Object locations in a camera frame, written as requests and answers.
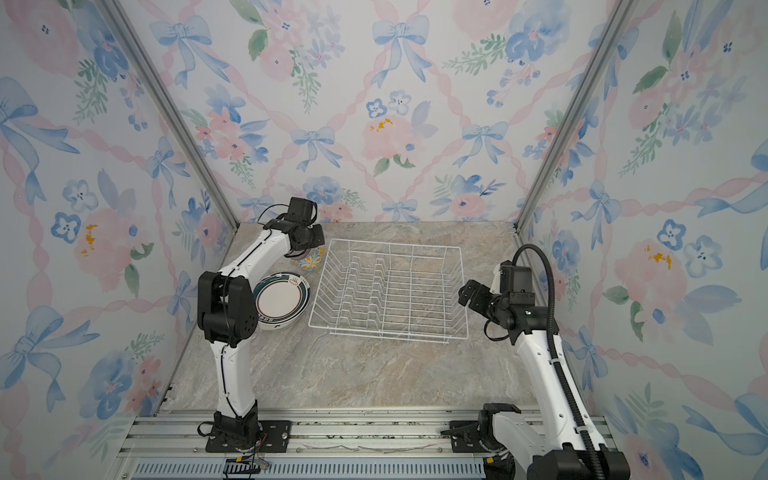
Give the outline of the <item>white wire dish rack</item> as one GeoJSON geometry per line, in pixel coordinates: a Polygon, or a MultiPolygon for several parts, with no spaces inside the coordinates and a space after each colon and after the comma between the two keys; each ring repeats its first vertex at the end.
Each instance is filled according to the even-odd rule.
{"type": "Polygon", "coordinates": [[[459,247],[333,239],[308,326],[363,338],[465,340],[464,283],[459,247]]]}

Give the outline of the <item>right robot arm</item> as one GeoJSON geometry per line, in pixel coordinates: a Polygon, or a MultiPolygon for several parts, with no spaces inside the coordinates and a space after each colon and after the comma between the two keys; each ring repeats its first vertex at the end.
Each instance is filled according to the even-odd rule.
{"type": "Polygon", "coordinates": [[[491,286],[470,280],[458,301],[505,330],[504,340],[531,379],[543,430],[537,432],[517,406],[487,403],[476,421],[452,424],[446,435],[490,453],[487,465],[515,462],[529,479],[629,478],[625,455],[608,446],[587,413],[553,311],[536,303],[531,269],[504,261],[491,286]]]}

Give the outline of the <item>yellow blue patterned bowl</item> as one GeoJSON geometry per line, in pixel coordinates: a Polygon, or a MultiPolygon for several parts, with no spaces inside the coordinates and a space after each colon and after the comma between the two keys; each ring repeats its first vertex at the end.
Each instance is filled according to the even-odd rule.
{"type": "Polygon", "coordinates": [[[322,266],[326,256],[324,247],[311,249],[306,255],[296,261],[296,265],[302,270],[315,270],[322,266]]]}

